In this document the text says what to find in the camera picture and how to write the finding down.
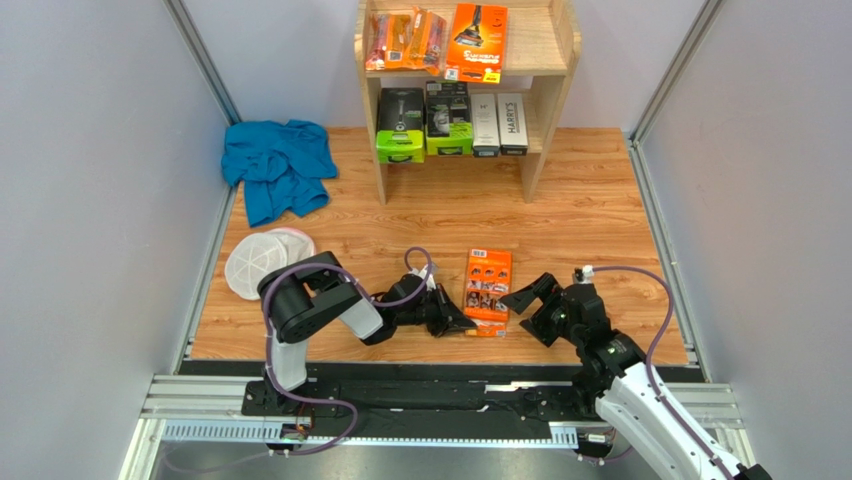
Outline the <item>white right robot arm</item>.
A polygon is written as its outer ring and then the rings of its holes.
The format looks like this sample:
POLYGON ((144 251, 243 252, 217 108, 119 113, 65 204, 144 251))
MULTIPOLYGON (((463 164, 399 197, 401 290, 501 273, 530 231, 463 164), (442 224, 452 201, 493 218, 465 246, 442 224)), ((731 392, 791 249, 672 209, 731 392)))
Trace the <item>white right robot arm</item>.
POLYGON ((658 375, 651 351, 612 326, 594 272, 576 269, 568 286, 544 273, 500 299, 518 314, 539 301, 522 327, 545 346, 558 339, 575 346, 581 361, 571 379, 575 411, 614 427, 662 479, 769 478, 764 467, 746 465, 702 428, 658 375))

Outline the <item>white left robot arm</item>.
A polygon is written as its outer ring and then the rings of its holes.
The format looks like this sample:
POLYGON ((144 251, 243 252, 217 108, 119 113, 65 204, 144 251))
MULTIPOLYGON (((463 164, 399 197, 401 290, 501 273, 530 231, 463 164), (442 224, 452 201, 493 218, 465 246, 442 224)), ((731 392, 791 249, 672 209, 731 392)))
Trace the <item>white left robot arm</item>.
POLYGON ((330 251, 266 274, 257 293, 266 327, 264 382, 274 395, 296 395, 308 378, 310 338, 335 320, 367 346, 382 343, 400 326, 423 326, 441 338, 477 328, 434 280, 434 263, 408 272, 386 291, 370 295, 330 251))

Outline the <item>tall white razor box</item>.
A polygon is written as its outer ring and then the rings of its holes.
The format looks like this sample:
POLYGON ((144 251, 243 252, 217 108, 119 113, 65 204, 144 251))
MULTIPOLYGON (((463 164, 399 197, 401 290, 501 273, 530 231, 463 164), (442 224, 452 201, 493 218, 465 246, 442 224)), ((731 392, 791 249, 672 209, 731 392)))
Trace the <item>tall white razor box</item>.
POLYGON ((500 153, 499 126, 495 96, 478 93, 470 96, 474 157, 494 158, 500 153))

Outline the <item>orange Gillette Fusion5 razor box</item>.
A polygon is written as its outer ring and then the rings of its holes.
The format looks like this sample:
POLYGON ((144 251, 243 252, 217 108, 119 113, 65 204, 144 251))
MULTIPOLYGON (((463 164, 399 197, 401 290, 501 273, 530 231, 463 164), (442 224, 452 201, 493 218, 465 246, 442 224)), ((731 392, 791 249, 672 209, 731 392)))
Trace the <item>orange Gillette Fusion5 razor box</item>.
POLYGON ((499 84, 508 20, 505 6, 458 4, 448 34, 443 79, 499 84))

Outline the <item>orange Gillette cartridge box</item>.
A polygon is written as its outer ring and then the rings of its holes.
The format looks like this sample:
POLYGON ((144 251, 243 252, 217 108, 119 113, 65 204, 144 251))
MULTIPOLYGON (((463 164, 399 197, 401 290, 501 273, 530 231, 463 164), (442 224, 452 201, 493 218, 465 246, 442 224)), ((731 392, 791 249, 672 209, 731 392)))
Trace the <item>orange Gillette cartridge box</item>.
POLYGON ((467 257, 463 312, 476 328, 470 336, 502 338, 510 319, 501 298, 508 294, 512 281, 512 253, 503 250, 472 248, 467 257))

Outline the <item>white Harry's razor box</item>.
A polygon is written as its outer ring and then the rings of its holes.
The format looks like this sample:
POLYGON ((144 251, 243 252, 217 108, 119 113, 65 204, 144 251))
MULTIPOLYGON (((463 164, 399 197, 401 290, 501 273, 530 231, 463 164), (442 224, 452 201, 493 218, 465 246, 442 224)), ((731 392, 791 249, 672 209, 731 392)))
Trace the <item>white Harry's razor box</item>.
POLYGON ((498 93, 496 101, 501 153, 508 156, 525 156, 529 143, 522 95, 498 93))

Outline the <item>long orange Bic razor bag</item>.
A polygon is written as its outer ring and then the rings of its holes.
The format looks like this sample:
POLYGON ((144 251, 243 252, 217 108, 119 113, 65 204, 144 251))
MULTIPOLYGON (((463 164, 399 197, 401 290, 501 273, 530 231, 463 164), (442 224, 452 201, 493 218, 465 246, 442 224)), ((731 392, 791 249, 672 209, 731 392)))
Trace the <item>long orange Bic razor bag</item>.
POLYGON ((411 70, 405 55, 410 43, 410 14, 373 14, 370 41, 365 54, 367 71, 411 70))

